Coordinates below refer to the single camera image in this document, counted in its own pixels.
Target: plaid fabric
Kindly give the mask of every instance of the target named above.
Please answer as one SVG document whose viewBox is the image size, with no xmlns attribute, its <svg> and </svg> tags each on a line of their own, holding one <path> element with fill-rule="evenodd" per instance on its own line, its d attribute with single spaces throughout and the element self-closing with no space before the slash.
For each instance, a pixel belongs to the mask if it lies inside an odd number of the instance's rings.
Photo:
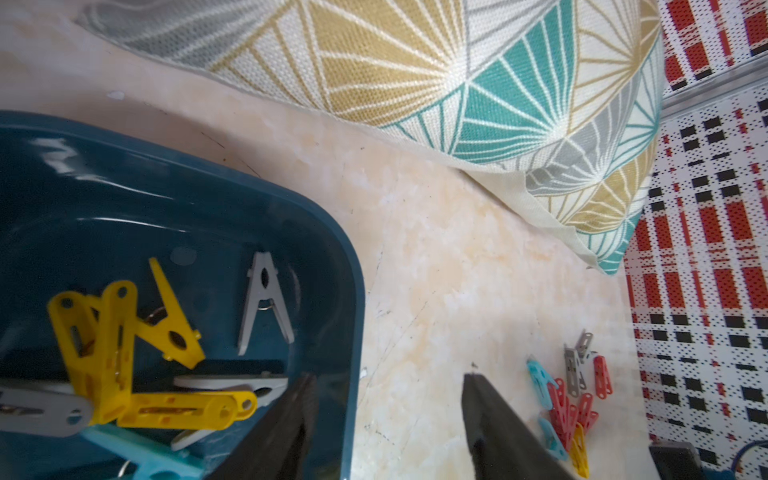
<svg viewBox="0 0 768 480">
<path fill-rule="evenodd" d="M 723 470 L 768 439 L 768 88 L 661 126 L 625 257 L 651 439 Z M 768 478 L 768 450 L 739 478 Z"/>
<path fill-rule="evenodd" d="M 768 50 L 764 0 L 672 0 L 659 7 L 665 96 Z"/>
</svg>

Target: teal triangle pattern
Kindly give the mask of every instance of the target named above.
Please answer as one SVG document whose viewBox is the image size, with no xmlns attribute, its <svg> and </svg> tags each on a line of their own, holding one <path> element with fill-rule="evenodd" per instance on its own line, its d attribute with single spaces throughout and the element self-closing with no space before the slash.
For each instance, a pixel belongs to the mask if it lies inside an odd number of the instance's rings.
<svg viewBox="0 0 768 480">
<path fill-rule="evenodd" d="M 618 245 L 609 250 L 609 254 L 604 257 L 598 257 L 598 265 L 608 275 L 615 275 L 621 265 L 621 260 L 624 258 L 624 253 L 627 251 L 629 241 L 632 240 L 634 235 L 634 229 L 637 228 L 637 222 L 640 221 L 640 217 L 643 214 L 642 209 L 632 218 L 627 218 L 624 223 L 619 227 L 619 230 L 623 230 L 618 233 Z"/>
<path fill-rule="evenodd" d="M 382 130 L 450 154 L 458 136 L 458 122 L 465 106 L 465 90 L 466 86 L 461 85 L 435 104 L 387 125 Z"/>
<path fill-rule="evenodd" d="M 467 82 L 454 157 L 503 161 L 565 134 L 575 74 L 573 20 L 571 0 L 562 0 Z"/>
</svg>

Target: clothespin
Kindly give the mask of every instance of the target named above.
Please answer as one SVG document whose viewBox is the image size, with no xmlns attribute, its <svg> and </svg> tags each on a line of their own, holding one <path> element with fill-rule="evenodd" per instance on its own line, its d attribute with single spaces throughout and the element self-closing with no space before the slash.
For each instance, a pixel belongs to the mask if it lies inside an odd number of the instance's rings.
<svg viewBox="0 0 768 480">
<path fill-rule="evenodd" d="M 547 373 L 547 371 L 544 370 L 544 367 L 536 360 L 529 359 L 527 365 L 528 373 L 531 374 L 531 380 L 533 380 L 533 387 L 534 391 L 536 391 L 538 402 L 541 403 L 545 409 L 552 410 L 552 400 L 549 396 L 547 385 L 556 386 L 557 384 L 554 382 L 552 376 Z"/>
<path fill-rule="evenodd" d="M 594 358 L 594 391 L 598 394 L 598 398 L 603 400 L 614 392 L 611 376 L 608 375 L 608 365 L 602 355 Z"/>
<path fill-rule="evenodd" d="M 554 430 L 557 432 L 558 437 L 567 452 L 571 449 L 571 440 L 573 439 L 578 411 L 576 405 L 572 405 L 571 401 L 565 395 L 565 385 L 563 380 L 556 379 L 555 382 L 558 384 L 557 390 L 554 390 L 552 385 L 547 385 L 550 392 L 550 398 L 552 398 L 554 404 L 554 408 L 549 412 L 550 419 L 552 420 Z"/>
<path fill-rule="evenodd" d="M 288 378 L 273 376 L 268 372 L 263 372 L 260 376 L 184 375 L 174 377 L 174 385 L 188 389 L 204 389 L 212 393 L 236 390 L 253 392 L 258 401 L 258 405 L 255 403 L 253 405 L 253 408 L 256 409 L 268 406 L 273 400 L 280 397 L 288 388 Z M 209 429 L 184 430 L 170 441 L 170 449 L 174 451 L 185 449 L 213 432 Z"/>
<path fill-rule="evenodd" d="M 576 349 L 564 348 L 565 356 L 565 381 L 568 383 L 568 395 L 578 398 L 581 393 L 581 387 L 578 381 L 578 354 Z"/>
<path fill-rule="evenodd" d="M 248 280 L 248 294 L 243 309 L 243 321 L 240 324 L 240 338 L 237 340 L 237 355 L 245 355 L 248 350 L 253 322 L 259 310 L 271 308 L 275 313 L 280 331 L 283 332 L 283 338 L 286 342 L 293 343 L 293 327 L 290 324 L 283 292 L 280 291 L 277 269 L 272 263 L 272 255 L 269 252 L 256 252 L 253 255 L 253 265 L 248 270 L 248 277 L 250 280 Z M 261 300 L 269 300 L 271 306 L 265 309 L 259 308 Z"/>
<path fill-rule="evenodd" d="M 552 424 L 542 417 L 538 418 L 538 424 L 541 426 L 541 429 L 544 430 L 544 441 L 547 452 L 557 460 L 568 460 L 568 452 L 565 451 L 565 447 L 563 447 L 563 443 L 558 438 L 558 434 L 555 432 Z"/>
<path fill-rule="evenodd" d="M 224 430 L 256 410 L 253 392 L 135 393 L 118 418 L 118 426 L 133 429 Z"/>
<path fill-rule="evenodd" d="M 166 478 L 168 474 L 179 480 L 198 480 L 205 474 L 205 462 L 189 452 L 172 452 L 165 445 L 112 424 L 94 425 L 80 435 L 136 464 L 132 480 L 151 480 L 161 475 Z"/>
<path fill-rule="evenodd" d="M 88 426 L 93 405 L 85 397 L 0 381 L 0 432 L 68 437 Z"/>
<path fill-rule="evenodd" d="M 592 359 L 592 355 L 595 352 L 589 350 L 589 346 L 592 344 L 594 335 L 588 332 L 586 329 L 581 331 L 581 335 L 576 342 L 576 370 L 578 371 L 578 386 L 582 391 L 587 389 L 587 381 L 584 378 L 584 366 Z"/>
<path fill-rule="evenodd" d="M 592 400 L 592 394 L 583 393 L 581 394 L 581 398 L 579 399 L 578 403 L 578 416 L 576 418 L 576 423 L 580 423 L 581 426 L 584 427 L 585 435 L 587 432 L 589 432 L 589 429 L 592 428 L 592 425 L 595 424 L 599 417 L 597 412 L 592 411 Z"/>
<path fill-rule="evenodd" d="M 565 385 L 563 379 L 555 380 L 556 386 L 547 384 L 547 390 L 549 391 L 549 397 L 552 401 L 552 410 L 550 410 L 550 418 L 552 425 L 556 431 L 562 432 L 563 425 L 568 422 L 568 407 L 571 401 L 565 395 Z"/>
<path fill-rule="evenodd" d="M 59 293 L 48 302 L 74 392 L 93 402 L 93 423 L 115 420 L 131 403 L 137 298 L 132 282 L 110 283 L 98 298 L 98 323 L 80 293 Z"/>
<path fill-rule="evenodd" d="M 174 290 L 170 287 L 168 278 L 163 273 L 157 259 L 150 258 L 149 266 L 152 269 L 157 290 L 160 292 L 160 298 L 163 300 L 163 306 L 155 312 L 159 314 L 164 311 L 166 316 L 155 325 L 150 325 L 138 318 L 134 310 L 132 318 L 135 319 L 135 322 L 131 323 L 135 323 L 136 336 L 160 350 L 163 353 L 163 358 L 167 361 L 176 360 L 188 369 L 193 369 L 205 359 L 203 349 L 198 342 L 201 338 L 200 332 L 192 330 L 190 327 Z M 101 312 L 103 308 L 101 298 L 88 295 L 88 302 L 91 307 Z"/>
<path fill-rule="evenodd" d="M 576 425 L 574 431 L 573 446 L 570 451 L 571 463 L 576 468 L 576 473 L 582 478 L 589 478 L 589 461 L 587 458 L 587 445 L 584 442 L 584 427 Z"/>
</svg>

